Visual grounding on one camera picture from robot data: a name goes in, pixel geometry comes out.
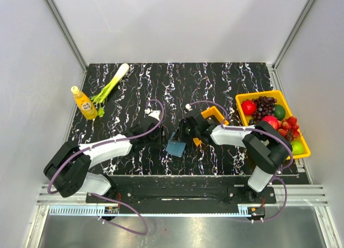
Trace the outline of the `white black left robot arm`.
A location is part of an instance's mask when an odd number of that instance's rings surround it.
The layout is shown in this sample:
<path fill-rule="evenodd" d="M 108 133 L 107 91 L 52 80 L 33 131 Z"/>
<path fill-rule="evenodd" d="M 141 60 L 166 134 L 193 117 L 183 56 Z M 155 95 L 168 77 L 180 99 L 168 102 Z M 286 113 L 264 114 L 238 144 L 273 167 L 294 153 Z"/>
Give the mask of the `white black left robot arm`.
<path fill-rule="evenodd" d="M 140 145 L 156 144 L 162 135 L 158 111 L 153 111 L 139 125 L 106 140 L 90 144 L 65 142 L 44 168 L 49 180 L 47 192 L 70 197 L 77 192 L 96 193 L 104 202 L 116 198 L 117 190 L 104 175 L 89 169 L 107 160 L 124 157 Z"/>

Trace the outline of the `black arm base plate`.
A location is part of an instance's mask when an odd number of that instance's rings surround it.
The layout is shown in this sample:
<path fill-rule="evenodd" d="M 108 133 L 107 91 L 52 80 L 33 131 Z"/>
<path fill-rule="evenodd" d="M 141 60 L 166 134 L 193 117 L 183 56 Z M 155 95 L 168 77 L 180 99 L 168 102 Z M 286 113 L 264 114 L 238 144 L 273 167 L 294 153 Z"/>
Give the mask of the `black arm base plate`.
<path fill-rule="evenodd" d="M 273 187 L 254 192 L 248 186 L 247 176 L 128 176 L 109 178 L 112 188 L 105 194 L 125 203 L 139 201 L 220 201 L 232 204 L 275 204 Z"/>

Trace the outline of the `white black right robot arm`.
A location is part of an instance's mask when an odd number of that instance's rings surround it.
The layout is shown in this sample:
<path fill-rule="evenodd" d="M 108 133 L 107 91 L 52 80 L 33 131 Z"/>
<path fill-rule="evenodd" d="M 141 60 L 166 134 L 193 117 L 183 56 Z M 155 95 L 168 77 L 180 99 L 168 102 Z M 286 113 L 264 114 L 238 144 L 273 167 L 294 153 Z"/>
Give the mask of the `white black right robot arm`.
<path fill-rule="evenodd" d="M 246 148 L 256 167 L 245 188 L 245 198 L 258 202 L 264 189 L 288 156 L 292 146 L 268 122 L 252 126 L 226 126 L 226 119 L 216 107 L 208 111 L 190 110 L 179 122 L 171 136 L 176 143 L 192 143 L 195 139 L 202 144 L 231 145 Z"/>

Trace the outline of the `small orange card bin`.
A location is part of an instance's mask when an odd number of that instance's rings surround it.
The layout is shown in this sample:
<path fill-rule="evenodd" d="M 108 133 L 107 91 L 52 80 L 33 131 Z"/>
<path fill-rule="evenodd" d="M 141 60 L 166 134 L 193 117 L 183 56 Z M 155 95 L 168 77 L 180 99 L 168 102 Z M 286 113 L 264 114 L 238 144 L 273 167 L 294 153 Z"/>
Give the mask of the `small orange card bin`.
<path fill-rule="evenodd" d="M 220 124 L 224 120 L 224 116 L 218 110 L 216 106 L 209 107 L 206 110 L 203 110 L 202 112 L 200 112 L 200 114 L 203 116 L 204 119 L 206 120 L 212 119 L 217 124 Z M 196 146 L 203 144 L 199 138 L 193 138 L 193 143 Z"/>

